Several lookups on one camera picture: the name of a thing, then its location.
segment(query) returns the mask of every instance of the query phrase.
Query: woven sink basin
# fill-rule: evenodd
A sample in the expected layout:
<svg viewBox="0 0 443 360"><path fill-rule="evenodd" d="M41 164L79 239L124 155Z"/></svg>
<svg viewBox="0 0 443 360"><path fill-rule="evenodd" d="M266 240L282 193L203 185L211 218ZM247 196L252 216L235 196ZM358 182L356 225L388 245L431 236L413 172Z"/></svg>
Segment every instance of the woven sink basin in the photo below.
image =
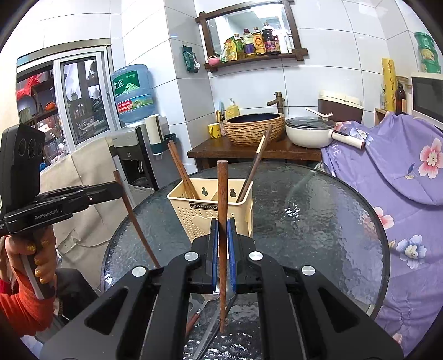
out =
<svg viewBox="0 0 443 360"><path fill-rule="evenodd" d="M260 143L261 137L272 124L269 141L279 139L285 128L285 117L280 113L261 113L234 116L224 120L226 136L235 145L252 146Z"/></svg>

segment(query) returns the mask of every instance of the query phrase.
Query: small pink bowl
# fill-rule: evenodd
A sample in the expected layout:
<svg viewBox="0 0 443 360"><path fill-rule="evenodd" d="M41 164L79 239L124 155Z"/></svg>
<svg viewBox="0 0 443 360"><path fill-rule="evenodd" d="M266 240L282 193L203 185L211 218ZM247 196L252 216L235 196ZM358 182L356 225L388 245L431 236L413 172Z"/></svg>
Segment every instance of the small pink bowl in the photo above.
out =
<svg viewBox="0 0 443 360"><path fill-rule="evenodd" d="M209 65L214 66L220 63L220 59L216 57L211 57L208 59L208 63Z"/></svg>

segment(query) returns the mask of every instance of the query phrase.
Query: green container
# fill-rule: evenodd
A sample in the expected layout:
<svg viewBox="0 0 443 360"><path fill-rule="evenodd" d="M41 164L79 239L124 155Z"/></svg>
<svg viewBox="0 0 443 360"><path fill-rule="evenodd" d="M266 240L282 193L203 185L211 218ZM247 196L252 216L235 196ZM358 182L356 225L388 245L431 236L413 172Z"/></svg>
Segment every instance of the green container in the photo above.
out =
<svg viewBox="0 0 443 360"><path fill-rule="evenodd" d="M416 33L414 33L414 36L417 40L419 48L435 51L435 47L434 47L435 42L434 42L433 38L430 37L428 34L425 34L424 32L416 32Z"/></svg>
<svg viewBox="0 0 443 360"><path fill-rule="evenodd" d="M419 47L418 51L420 53L421 61L433 62L438 65L439 56L435 50L429 50L427 48Z"/></svg>
<svg viewBox="0 0 443 360"><path fill-rule="evenodd" d="M441 74L442 68L438 63L429 60L422 60L421 62L421 71L424 73L434 73Z"/></svg>

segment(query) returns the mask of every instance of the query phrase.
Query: wooden mirror frame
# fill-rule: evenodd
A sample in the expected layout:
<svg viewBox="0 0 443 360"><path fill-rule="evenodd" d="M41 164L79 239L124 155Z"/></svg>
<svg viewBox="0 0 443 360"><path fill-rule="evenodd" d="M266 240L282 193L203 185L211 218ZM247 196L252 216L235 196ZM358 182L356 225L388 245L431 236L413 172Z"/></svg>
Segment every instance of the wooden mirror frame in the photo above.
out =
<svg viewBox="0 0 443 360"><path fill-rule="evenodd" d="M211 34L208 27L208 20L215 19L216 17L232 14L233 12L239 12L242 10L247 10L255 6L268 5L268 4L282 4L283 9L286 13L286 18L288 20L289 29L291 30L292 41L294 43L294 49L291 54L277 54L277 55L261 55L253 58L241 59L227 61L225 63L219 63L217 65L211 66L208 63L205 64L205 69L216 72L219 67L225 67L241 63L249 63L252 61L261 61L269 59L287 59L295 58L298 61L303 61L304 56L309 55L307 49L303 49L300 43L299 32L297 30L297 25L295 24L294 14L291 10L291 5L294 0L269 0L257 3L255 1L247 1L245 3L227 6L226 8L218 9L209 13L201 12L198 17L195 18L195 22L201 24L203 39L205 41L206 53L208 57L215 56L214 44L212 43Z"/></svg>

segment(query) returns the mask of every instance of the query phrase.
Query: white cooking pot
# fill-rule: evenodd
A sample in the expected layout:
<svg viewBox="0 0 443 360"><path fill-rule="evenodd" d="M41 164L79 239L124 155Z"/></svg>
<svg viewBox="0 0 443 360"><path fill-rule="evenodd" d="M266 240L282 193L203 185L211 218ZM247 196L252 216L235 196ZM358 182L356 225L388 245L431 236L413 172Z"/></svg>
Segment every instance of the white cooking pot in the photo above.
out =
<svg viewBox="0 0 443 360"><path fill-rule="evenodd" d="M332 114L321 114L306 108L320 117L293 117L286 120L286 134L293 144L305 148L324 148L333 140L344 142L358 149L364 149L366 143L340 131L335 131L335 122L329 120Z"/></svg>

